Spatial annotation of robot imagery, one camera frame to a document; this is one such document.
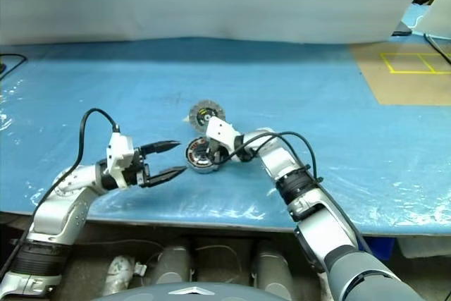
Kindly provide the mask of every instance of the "black wire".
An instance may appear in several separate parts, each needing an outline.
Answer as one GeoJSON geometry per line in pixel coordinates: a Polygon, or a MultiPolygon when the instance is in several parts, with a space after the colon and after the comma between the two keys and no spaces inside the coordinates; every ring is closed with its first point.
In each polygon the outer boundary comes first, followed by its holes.
{"type": "Polygon", "coordinates": [[[435,40],[426,33],[423,35],[423,37],[432,46],[432,48],[435,49],[451,65],[451,58],[447,56],[446,53],[437,45],[435,40]]]}
{"type": "Polygon", "coordinates": [[[19,54],[19,53],[2,53],[2,54],[0,54],[0,57],[2,57],[2,56],[18,56],[18,57],[22,58],[22,60],[20,60],[16,65],[14,65],[12,68],[7,70],[5,73],[1,74],[0,81],[2,81],[9,73],[14,71],[17,67],[19,67],[20,65],[22,65],[23,63],[28,61],[28,58],[26,56],[24,56],[23,54],[19,54]]]}
{"type": "Polygon", "coordinates": [[[35,218],[36,212],[39,209],[39,207],[49,197],[49,195],[54,191],[54,189],[56,187],[58,187],[58,185],[60,183],[62,183],[63,180],[66,179],[78,167],[78,165],[80,165],[80,162],[82,161],[82,158],[83,158],[83,152],[85,150],[85,127],[86,127],[86,122],[87,122],[88,117],[91,115],[91,113],[94,113],[94,112],[98,112],[101,115],[103,115],[105,118],[108,119],[110,124],[113,126],[113,132],[119,132],[119,126],[116,124],[116,122],[113,120],[113,118],[110,117],[110,115],[107,114],[107,112],[105,112],[104,110],[93,108],[93,109],[90,109],[89,111],[87,111],[85,113],[85,115],[83,116],[82,121],[80,123],[80,134],[78,136],[78,155],[77,155],[77,159],[75,160],[75,163],[42,196],[41,200],[39,201],[39,203],[37,204],[35,210],[33,211],[33,214],[32,214],[32,216],[30,218],[29,224],[27,225],[27,227],[23,231],[22,236],[20,237],[19,241],[17,242],[16,246],[14,247],[12,253],[9,255],[9,257],[6,260],[5,264],[2,266],[2,268],[0,270],[0,279],[2,279],[4,277],[4,275],[8,271],[11,263],[13,262],[14,258],[16,257],[16,254],[18,253],[20,247],[25,242],[25,239],[26,239],[28,233],[30,232],[30,228],[31,228],[31,226],[33,224],[33,219],[35,218]]]}
{"type": "Polygon", "coordinates": [[[448,299],[450,299],[450,297],[451,297],[451,290],[450,290],[450,292],[448,293],[448,295],[445,297],[445,301],[448,301],[448,299]]]}
{"type": "Polygon", "coordinates": [[[340,214],[342,215],[342,217],[344,218],[344,220],[346,220],[346,222],[350,225],[350,228],[352,229],[352,231],[354,232],[357,241],[360,243],[360,245],[364,248],[365,252],[368,252],[369,254],[373,255],[373,251],[371,250],[371,248],[368,246],[368,243],[366,242],[366,240],[364,239],[362,233],[360,233],[359,229],[354,225],[354,223],[351,221],[351,219],[349,218],[349,216],[345,213],[345,211],[343,210],[343,208],[336,202],[336,200],[332,197],[332,195],[330,195],[330,193],[322,186],[319,184],[319,182],[322,180],[322,178],[317,178],[316,177],[316,157],[315,157],[315,153],[313,151],[313,148],[311,147],[309,141],[303,137],[302,135],[300,135],[299,133],[296,132],[281,132],[281,133],[273,133],[273,132],[265,132],[262,133],[260,135],[257,135],[251,139],[249,139],[248,141],[246,141],[244,144],[242,144],[241,146],[239,146],[234,152],[230,153],[226,158],[224,158],[222,161],[216,162],[214,164],[216,165],[222,165],[225,162],[229,161],[230,159],[232,159],[238,152],[241,152],[246,146],[248,146],[250,143],[254,142],[255,140],[258,140],[261,137],[267,137],[267,136],[271,136],[269,139],[265,140],[258,148],[257,150],[252,154],[251,159],[252,160],[254,157],[256,157],[258,155],[259,150],[268,142],[270,142],[272,139],[278,137],[279,139],[281,139],[282,141],[284,141],[284,143],[288,146],[288,148],[290,149],[290,151],[292,152],[292,155],[294,156],[297,164],[301,167],[301,168],[305,168],[304,164],[299,160],[299,157],[296,153],[296,151],[294,150],[293,146],[282,136],[282,135],[294,135],[296,137],[298,137],[299,139],[301,139],[304,144],[307,146],[307,148],[309,149],[310,155],[311,155],[311,162],[312,162],[312,168],[314,171],[314,174],[312,176],[312,180],[314,181],[314,183],[318,186],[318,188],[324,193],[325,196],[327,196],[327,198],[335,205],[335,207],[337,208],[337,210],[340,212],[340,214]]]}

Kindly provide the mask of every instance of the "blue table surface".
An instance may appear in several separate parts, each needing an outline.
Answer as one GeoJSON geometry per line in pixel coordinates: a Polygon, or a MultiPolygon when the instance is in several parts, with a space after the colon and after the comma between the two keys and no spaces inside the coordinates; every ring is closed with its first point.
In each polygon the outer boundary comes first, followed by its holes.
{"type": "MultiPolygon", "coordinates": [[[[406,38],[396,38],[403,42],[406,38]]],[[[78,149],[78,127],[105,109],[135,146],[180,140],[148,158],[183,165],[198,134],[183,119],[201,99],[245,132],[295,130],[313,145],[323,185],[366,234],[451,233],[451,107],[381,106],[346,46],[219,39],[3,47],[30,59],[1,83],[0,209],[30,213],[78,149]]],[[[9,67],[17,59],[5,58],[9,67]]],[[[111,129],[87,124],[84,164],[105,157],[111,129]]],[[[299,155],[307,150],[293,140],[299,155]]],[[[258,160],[156,188],[100,197],[96,220],[291,230],[258,160]]]]}

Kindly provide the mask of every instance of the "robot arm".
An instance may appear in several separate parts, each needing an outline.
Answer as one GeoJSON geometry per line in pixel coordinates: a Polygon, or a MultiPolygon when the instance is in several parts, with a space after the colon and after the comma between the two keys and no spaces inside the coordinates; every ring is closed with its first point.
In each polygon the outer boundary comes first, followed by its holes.
{"type": "Polygon", "coordinates": [[[106,159],[91,166],[78,166],[40,204],[27,237],[1,282],[0,300],[9,294],[44,297],[51,292],[61,281],[71,245],[86,222],[91,203],[115,188],[152,187],[181,174],[184,166],[151,176],[149,165],[144,162],[146,155],[165,152],[179,144],[165,141],[133,148],[131,137],[113,132],[106,159]]]}
{"type": "Polygon", "coordinates": [[[312,267],[326,272],[335,301],[422,300],[407,284],[373,255],[359,251],[356,234],[328,193],[298,162],[270,129],[244,135],[232,125],[212,117],[206,130],[207,156],[221,159],[239,152],[233,161],[249,161],[258,156],[273,179],[297,226],[296,238],[312,267]]]}

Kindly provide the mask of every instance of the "round metal part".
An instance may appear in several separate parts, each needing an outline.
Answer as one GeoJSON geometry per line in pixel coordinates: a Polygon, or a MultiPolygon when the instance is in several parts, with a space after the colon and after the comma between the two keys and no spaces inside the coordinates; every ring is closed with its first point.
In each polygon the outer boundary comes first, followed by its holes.
{"type": "Polygon", "coordinates": [[[206,155],[209,141],[205,137],[198,137],[191,141],[186,149],[185,156],[188,164],[198,173],[210,173],[218,169],[218,165],[206,155]]]}
{"type": "Polygon", "coordinates": [[[212,116],[217,116],[221,120],[226,119],[226,113],[216,102],[202,100],[191,109],[190,123],[197,132],[204,134],[212,116]]]}

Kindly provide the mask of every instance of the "table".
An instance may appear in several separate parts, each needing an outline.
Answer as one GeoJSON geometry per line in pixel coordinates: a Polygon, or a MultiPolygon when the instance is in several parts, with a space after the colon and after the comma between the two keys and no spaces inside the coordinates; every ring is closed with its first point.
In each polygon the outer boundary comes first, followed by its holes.
{"type": "MultiPolygon", "coordinates": [[[[397,42],[420,41],[418,37],[397,42]]],[[[1,83],[0,210],[30,214],[78,149],[83,113],[110,113],[135,146],[180,140],[151,172],[183,165],[198,134],[184,121],[218,102],[245,132],[295,130],[311,142],[323,185],[365,234],[451,234],[451,106],[383,106],[343,45],[163,39],[2,48],[30,60],[1,83]]],[[[12,66],[17,59],[4,59],[12,66]]],[[[87,124],[84,164],[104,158],[111,129],[87,124]]],[[[307,150],[293,140],[299,155],[307,150]]],[[[291,231],[261,164],[186,171],[156,188],[100,197],[89,219],[291,231]]]]}

